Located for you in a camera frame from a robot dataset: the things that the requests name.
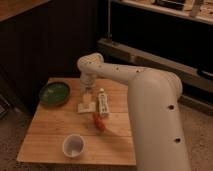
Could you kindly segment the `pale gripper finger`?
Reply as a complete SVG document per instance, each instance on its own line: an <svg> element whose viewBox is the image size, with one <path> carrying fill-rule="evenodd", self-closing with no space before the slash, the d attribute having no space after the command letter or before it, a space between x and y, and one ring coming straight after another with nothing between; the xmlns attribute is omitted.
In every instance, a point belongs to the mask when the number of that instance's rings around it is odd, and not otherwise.
<svg viewBox="0 0 213 171"><path fill-rule="evenodd" d="M92 95L89 91L86 91L84 94L83 94L83 103L84 104L89 104L91 102L91 99L92 99Z"/></svg>

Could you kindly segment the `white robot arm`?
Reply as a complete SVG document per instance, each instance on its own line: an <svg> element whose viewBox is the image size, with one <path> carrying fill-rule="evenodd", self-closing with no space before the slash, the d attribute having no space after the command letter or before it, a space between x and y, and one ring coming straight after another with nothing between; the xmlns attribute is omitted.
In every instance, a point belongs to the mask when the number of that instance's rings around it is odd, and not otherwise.
<svg viewBox="0 0 213 171"><path fill-rule="evenodd" d="M178 99L180 78L172 72L106 63L99 53L78 59L80 85L86 90L98 77L128 87L128 113L138 171L192 171Z"/></svg>

